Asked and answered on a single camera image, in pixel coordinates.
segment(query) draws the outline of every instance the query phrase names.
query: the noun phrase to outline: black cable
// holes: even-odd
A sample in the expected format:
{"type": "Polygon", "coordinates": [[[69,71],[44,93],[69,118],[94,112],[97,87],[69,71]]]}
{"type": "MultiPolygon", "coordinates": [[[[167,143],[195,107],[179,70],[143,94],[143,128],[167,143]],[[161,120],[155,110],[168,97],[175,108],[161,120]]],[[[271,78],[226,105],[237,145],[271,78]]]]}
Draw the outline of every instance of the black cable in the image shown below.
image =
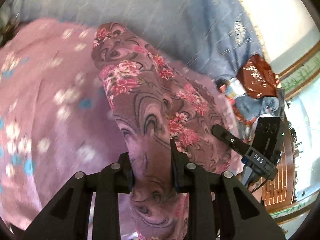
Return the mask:
{"type": "Polygon", "coordinates": [[[266,180],[264,182],[262,182],[258,187],[256,187],[253,191],[251,191],[251,194],[253,192],[256,192],[259,188],[261,188],[267,182],[268,179],[269,179],[269,176],[266,178],[266,180]]]}

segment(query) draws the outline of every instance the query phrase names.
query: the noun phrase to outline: silver screw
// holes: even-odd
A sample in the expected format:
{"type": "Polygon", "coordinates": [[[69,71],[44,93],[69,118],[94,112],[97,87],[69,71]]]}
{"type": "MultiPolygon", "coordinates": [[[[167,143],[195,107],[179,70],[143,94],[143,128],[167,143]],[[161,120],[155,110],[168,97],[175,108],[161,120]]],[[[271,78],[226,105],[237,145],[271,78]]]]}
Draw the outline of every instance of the silver screw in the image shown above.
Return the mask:
{"type": "Polygon", "coordinates": [[[226,178],[230,179],[230,178],[232,178],[233,174],[232,174],[231,171],[225,171],[223,173],[223,176],[225,176],[226,178]]]}
{"type": "Polygon", "coordinates": [[[196,165],[195,165],[194,163],[188,163],[188,164],[187,164],[187,168],[188,168],[189,170],[193,170],[193,169],[196,168],[196,165]]]}
{"type": "Polygon", "coordinates": [[[84,173],[82,171],[79,171],[75,174],[76,179],[81,179],[83,178],[83,176],[84,176],[84,173]]]}
{"type": "Polygon", "coordinates": [[[120,165],[119,163],[112,163],[112,164],[111,164],[111,169],[117,170],[117,169],[119,169],[119,168],[121,168],[121,165],[120,165]]]}

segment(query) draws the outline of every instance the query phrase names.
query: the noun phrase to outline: brick pattern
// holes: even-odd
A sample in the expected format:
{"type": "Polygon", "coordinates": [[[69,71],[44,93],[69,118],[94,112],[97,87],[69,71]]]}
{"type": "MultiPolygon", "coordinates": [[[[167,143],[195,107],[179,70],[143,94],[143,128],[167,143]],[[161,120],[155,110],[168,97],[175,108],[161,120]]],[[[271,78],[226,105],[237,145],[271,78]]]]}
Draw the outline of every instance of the brick pattern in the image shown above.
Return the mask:
{"type": "Polygon", "coordinates": [[[279,203],[285,200],[287,193],[287,162],[285,154],[281,156],[281,160],[277,166],[278,174],[273,181],[267,181],[262,186],[262,199],[266,206],[279,203]]]}

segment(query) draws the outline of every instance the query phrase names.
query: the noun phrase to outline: green decorative border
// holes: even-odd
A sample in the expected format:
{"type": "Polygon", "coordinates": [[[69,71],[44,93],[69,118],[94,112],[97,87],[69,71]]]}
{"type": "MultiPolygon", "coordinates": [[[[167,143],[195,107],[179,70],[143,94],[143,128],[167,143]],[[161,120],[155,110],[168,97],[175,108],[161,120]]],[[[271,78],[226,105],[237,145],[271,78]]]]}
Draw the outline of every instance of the green decorative border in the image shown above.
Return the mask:
{"type": "Polygon", "coordinates": [[[320,69],[320,51],[300,68],[281,81],[285,94],[294,92],[298,86],[310,79],[310,77],[320,69]]]}
{"type": "Polygon", "coordinates": [[[283,216],[289,215],[291,213],[294,213],[294,212],[300,210],[301,208],[304,208],[304,207],[310,205],[311,203],[313,203],[316,200],[316,198],[318,197],[318,194],[319,194],[319,192],[317,194],[313,194],[313,195],[297,202],[297,204],[294,206],[291,206],[291,207],[286,208],[284,210],[280,210],[278,212],[271,213],[270,216],[274,219],[274,218],[283,217],[283,216]]]}

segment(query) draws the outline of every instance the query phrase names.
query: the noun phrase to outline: brown wooden trim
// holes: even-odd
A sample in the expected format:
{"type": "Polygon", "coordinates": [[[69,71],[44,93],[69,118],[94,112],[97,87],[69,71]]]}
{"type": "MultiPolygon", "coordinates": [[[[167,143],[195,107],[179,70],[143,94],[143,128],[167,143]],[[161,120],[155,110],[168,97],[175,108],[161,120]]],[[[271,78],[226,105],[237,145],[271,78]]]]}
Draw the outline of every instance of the brown wooden trim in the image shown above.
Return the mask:
{"type": "MultiPolygon", "coordinates": [[[[312,193],[312,194],[309,195],[309,196],[306,196],[306,197],[303,198],[302,200],[304,200],[304,199],[306,199],[306,198],[308,198],[308,197],[312,197],[312,196],[314,196],[314,195],[316,195],[316,194],[318,194],[318,193],[319,193],[319,190],[317,190],[316,192],[312,193]]],[[[294,207],[294,206],[296,206],[296,205],[299,205],[300,201],[297,201],[296,203],[293,203],[293,204],[288,205],[288,206],[285,206],[285,207],[273,209],[272,212],[269,212],[269,214],[276,213],[276,212],[278,212],[278,211],[285,210],[285,209],[287,209],[287,208],[291,208],[291,207],[294,207]]]]}
{"type": "Polygon", "coordinates": [[[286,77],[295,72],[298,68],[300,68],[303,64],[305,64],[308,60],[310,60],[318,51],[320,50],[320,41],[305,55],[303,55],[299,60],[293,63],[286,70],[282,71],[279,74],[280,81],[284,80],[286,77]]]}
{"type": "Polygon", "coordinates": [[[285,216],[283,216],[283,217],[275,218],[274,221],[275,221],[278,225],[287,223],[287,222],[295,219],[296,217],[303,215],[305,212],[307,212],[307,211],[309,211],[311,208],[313,208],[314,205],[315,205],[315,203],[312,202],[312,203],[310,203],[310,205],[308,205],[308,206],[306,206],[306,207],[303,207],[303,208],[297,210],[296,212],[293,212],[293,213],[291,213],[291,214],[285,215],[285,216]]]}
{"type": "Polygon", "coordinates": [[[320,68],[313,73],[311,77],[309,77],[307,80],[305,80],[302,84],[300,84],[298,87],[294,89],[294,91],[291,91],[290,93],[286,94],[284,97],[284,100],[289,100],[293,98],[296,94],[298,94],[306,85],[308,85],[312,80],[314,80],[318,75],[320,74],[320,68]]]}

